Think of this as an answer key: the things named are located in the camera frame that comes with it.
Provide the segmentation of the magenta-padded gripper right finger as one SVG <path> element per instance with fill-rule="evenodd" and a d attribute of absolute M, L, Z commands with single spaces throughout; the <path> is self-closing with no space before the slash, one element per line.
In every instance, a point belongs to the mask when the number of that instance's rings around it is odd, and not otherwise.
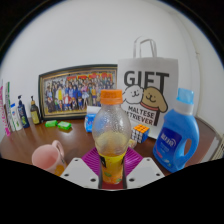
<path fill-rule="evenodd" d="M 151 157 L 142 157 L 134 149 L 129 148 L 124 158 L 125 189 L 146 186 L 164 177 L 164 174 Z"/>

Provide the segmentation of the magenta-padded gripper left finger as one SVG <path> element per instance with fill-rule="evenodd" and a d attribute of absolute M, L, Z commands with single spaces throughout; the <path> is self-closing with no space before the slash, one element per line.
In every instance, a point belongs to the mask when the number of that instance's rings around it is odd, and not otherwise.
<path fill-rule="evenodd" d="M 100 157 L 95 148 L 82 158 L 73 158 L 61 177 L 84 188 L 99 189 L 101 187 Z"/>

